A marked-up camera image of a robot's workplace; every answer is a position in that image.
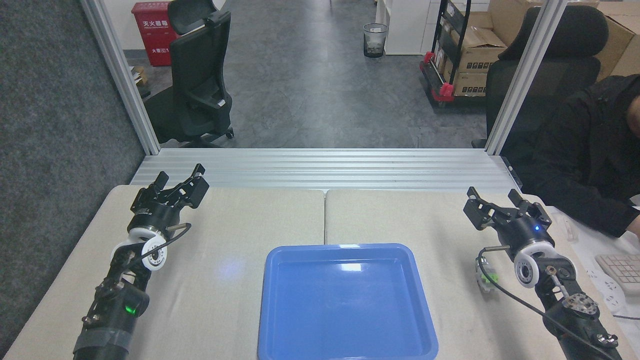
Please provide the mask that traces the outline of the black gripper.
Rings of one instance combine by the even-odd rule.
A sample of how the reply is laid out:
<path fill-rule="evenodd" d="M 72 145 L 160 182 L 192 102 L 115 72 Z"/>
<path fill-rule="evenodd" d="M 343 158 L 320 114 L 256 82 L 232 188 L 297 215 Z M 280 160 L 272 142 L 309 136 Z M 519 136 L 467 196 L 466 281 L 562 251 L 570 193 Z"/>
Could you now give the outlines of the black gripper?
<path fill-rule="evenodd" d="M 175 231 L 167 228 L 178 225 L 181 209 L 198 208 L 210 187 L 203 176 L 205 171 L 204 166 L 198 163 L 189 178 L 165 190 L 163 189 L 169 176 L 160 171 L 154 182 L 137 192 L 131 205 L 134 216 L 130 222 L 130 230 L 154 228 L 164 236 L 173 236 Z"/>
<path fill-rule="evenodd" d="M 511 219 L 510 207 L 487 202 L 480 198 L 475 187 L 470 186 L 466 194 L 468 199 L 463 212 L 476 230 L 482 231 L 502 222 L 502 245 L 509 246 L 506 251 L 509 258 L 515 258 L 517 253 L 526 246 L 539 242 L 549 243 L 553 248 L 555 247 L 553 238 L 547 232 L 553 221 L 540 203 L 531 203 L 516 189 L 511 189 L 508 198 L 517 209 L 515 210 L 516 218 Z"/>

